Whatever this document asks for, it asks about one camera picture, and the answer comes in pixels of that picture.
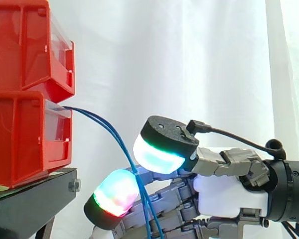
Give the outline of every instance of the blue cable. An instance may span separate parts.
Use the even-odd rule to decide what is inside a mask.
[[[67,108],[68,108],[68,109],[75,110],[75,111],[79,111],[80,113],[82,113],[82,114],[84,114],[84,115],[86,115],[86,116],[87,116],[87,115],[91,115],[91,116],[97,118],[98,120],[100,120],[101,122],[103,122],[104,124],[106,124],[106,125],[113,131],[113,133],[116,135],[116,137],[119,139],[118,144],[121,146],[123,152],[125,153],[125,155],[126,155],[128,161],[129,161],[129,163],[130,163],[130,165],[131,165],[131,168],[132,168],[133,173],[135,174],[136,178],[139,179],[139,181],[140,181],[140,183],[139,183],[140,192],[142,191],[142,192],[144,193],[145,198],[146,198],[146,200],[148,201],[149,208],[150,208],[150,210],[151,210],[151,212],[152,212],[152,214],[153,214],[154,221],[155,221],[155,223],[156,223],[156,225],[157,225],[157,228],[158,228],[159,236],[160,236],[161,239],[164,239],[164,235],[163,235],[161,226],[160,226],[159,221],[158,221],[158,218],[157,218],[157,216],[156,216],[154,207],[153,207],[153,205],[152,205],[152,203],[151,203],[151,201],[150,201],[149,195],[147,194],[147,191],[146,191],[146,189],[145,189],[145,187],[144,187],[144,185],[143,185],[143,183],[142,183],[142,180],[141,180],[141,178],[140,178],[140,176],[139,176],[139,174],[138,174],[138,171],[137,171],[137,169],[136,169],[136,167],[135,167],[135,165],[134,165],[134,163],[133,163],[133,161],[132,161],[132,158],[131,158],[131,156],[130,156],[130,153],[129,153],[129,151],[127,150],[127,148],[126,148],[126,146],[125,146],[125,144],[124,144],[122,138],[120,137],[120,134],[119,134],[119,133],[116,131],[116,129],[111,125],[111,123],[109,123],[106,119],[104,119],[104,118],[98,116],[97,114],[95,114],[95,113],[93,113],[93,112],[90,112],[90,111],[87,111],[87,110],[83,110],[83,109],[79,109],[79,108],[73,108],[73,107],[67,107]]]
[[[86,111],[86,110],[83,110],[83,109],[79,109],[79,108],[73,108],[73,107],[64,107],[64,108],[80,112],[81,114],[87,116],[88,118],[92,119],[93,121],[95,121],[96,123],[98,123],[102,127],[104,127],[114,137],[114,139],[120,145],[121,149],[123,150],[126,157],[128,158],[128,161],[130,162],[132,171],[134,172],[134,174],[136,176],[137,183],[138,183],[138,186],[139,186],[139,189],[140,189],[140,195],[141,195],[141,201],[142,201],[142,205],[143,205],[144,217],[145,217],[145,221],[146,221],[148,239],[151,238],[150,225],[149,225],[149,219],[148,219],[148,206],[149,206],[149,208],[150,208],[150,210],[153,214],[155,223],[156,223],[158,231],[159,231],[160,238],[164,239],[162,229],[160,227],[160,224],[159,224],[158,218],[156,216],[156,213],[154,211],[153,205],[150,201],[149,195],[147,194],[147,191],[144,187],[144,184],[142,183],[142,180],[141,180],[141,178],[138,174],[138,171],[137,171],[137,169],[136,169],[136,167],[135,167],[135,165],[132,161],[132,158],[131,158],[131,156],[130,156],[130,154],[129,154],[122,138],[120,137],[119,133],[115,130],[115,128],[108,121],[106,121],[102,117],[100,117],[100,116],[98,116],[98,115],[96,115],[92,112],[89,112],[89,111]]]

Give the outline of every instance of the red plastic drawer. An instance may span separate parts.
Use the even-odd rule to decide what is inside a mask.
[[[72,113],[40,92],[0,92],[0,185],[34,181],[71,163]]]
[[[74,44],[47,0],[0,0],[2,90],[40,91],[55,103],[74,95]]]

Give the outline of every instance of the black shelf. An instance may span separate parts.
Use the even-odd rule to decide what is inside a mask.
[[[41,181],[0,192],[0,239],[28,239],[70,203],[76,168],[62,168]]]

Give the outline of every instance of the white curtain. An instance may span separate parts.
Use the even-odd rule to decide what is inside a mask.
[[[64,104],[109,120],[130,150],[150,115],[202,120],[262,145],[279,132],[264,0],[50,4],[76,44],[76,96]],[[53,239],[89,238],[93,226],[84,216],[84,203],[110,172],[128,167],[111,136],[78,114],[73,138],[71,166],[78,168],[82,190],[56,216]],[[200,140],[202,146],[246,147],[213,134]],[[280,225],[272,223],[266,230],[246,228],[244,238],[282,234]],[[95,238],[112,236],[97,230]]]

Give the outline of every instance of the led light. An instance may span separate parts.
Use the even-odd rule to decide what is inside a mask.
[[[116,217],[124,216],[138,195],[135,175],[124,169],[112,172],[93,193],[95,202]]]
[[[136,161],[149,171],[169,174],[177,170],[185,161],[184,157],[159,150],[143,140],[139,135],[133,147]]]

